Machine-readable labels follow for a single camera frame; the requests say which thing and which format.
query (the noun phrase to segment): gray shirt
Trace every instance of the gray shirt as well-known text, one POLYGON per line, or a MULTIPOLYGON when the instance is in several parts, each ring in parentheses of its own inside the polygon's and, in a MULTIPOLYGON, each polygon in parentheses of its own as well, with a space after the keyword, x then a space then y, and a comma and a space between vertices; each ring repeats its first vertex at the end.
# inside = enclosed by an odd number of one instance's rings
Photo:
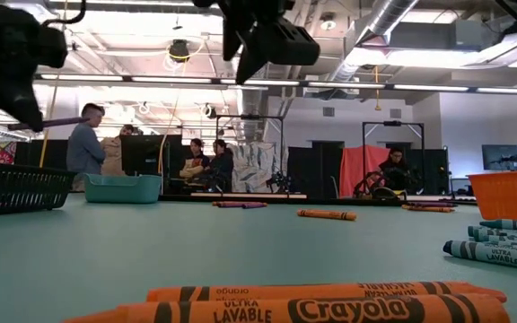
POLYGON ((95 131, 86 123, 75 127, 67 144, 67 169, 78 173, 101 174, 105 152, 95 131))

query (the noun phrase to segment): woman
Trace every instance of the woman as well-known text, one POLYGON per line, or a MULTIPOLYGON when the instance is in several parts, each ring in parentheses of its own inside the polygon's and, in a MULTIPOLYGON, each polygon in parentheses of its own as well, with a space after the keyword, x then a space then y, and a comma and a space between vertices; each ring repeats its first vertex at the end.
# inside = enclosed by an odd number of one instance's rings
POLYGON ((192 153, 185 160, 185 167, 179 172, 184 179, 191 179, 203 172, 208 167, 210 160, 203 154, 203 142, 195 138, 190 141, 190 152, 192 153))
POLYGON ((223 139, 217 139, 213 143, 215 157, 211 163, 205 168, 215 178, 215 182, 225 193, 232 190, 232 169, 234 162, 232 161, 232 151, 226 147, 223 139))
POLYGON ((132 135, 135 127, 124 125, 115 138, 105 138, 101 141, 101 148, 105 152, 105 161, 101 167, 101 175, 125 176, 121 162, 121 136, 132 135))
POLYGON ((391 148, 388 159, 378 166, 386 177, 385 187, 392 190, 404 190, 407 188, 408 167, 404 161, 401 149, 391 148))

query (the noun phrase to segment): green table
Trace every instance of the green table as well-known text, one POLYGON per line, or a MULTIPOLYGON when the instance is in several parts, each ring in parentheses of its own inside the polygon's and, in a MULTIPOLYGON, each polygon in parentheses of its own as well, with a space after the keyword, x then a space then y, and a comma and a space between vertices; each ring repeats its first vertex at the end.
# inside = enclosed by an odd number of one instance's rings
POLYGON ((507 294, 517 322, 517 268, 452 258, 480 215, 386 207, 355 223, 300 218, 297 205, 218 209, 202 203, 90 205, 0 216, 0 322, 51 323, 143 301, 172 285, 464 280, 507 294))

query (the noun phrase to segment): orange basket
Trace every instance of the orange basket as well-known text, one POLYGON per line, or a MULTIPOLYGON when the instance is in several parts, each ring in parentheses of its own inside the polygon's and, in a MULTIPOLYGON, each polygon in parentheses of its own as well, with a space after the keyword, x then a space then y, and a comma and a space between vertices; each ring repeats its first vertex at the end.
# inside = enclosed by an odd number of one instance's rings
POLYGON ((486 220, 517 220, 517 171, 470 175, 472 189, 486 220))

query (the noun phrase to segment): teal plastic bin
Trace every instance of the teal plastic bin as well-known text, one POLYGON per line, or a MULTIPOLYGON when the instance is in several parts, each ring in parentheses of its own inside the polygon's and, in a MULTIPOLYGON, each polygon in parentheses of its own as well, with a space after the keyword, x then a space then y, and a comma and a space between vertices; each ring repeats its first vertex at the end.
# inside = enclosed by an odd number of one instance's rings
POLYGON ((90 203, 149 204, 159 200, 160 176, 85 174, 85 199, 90 203))

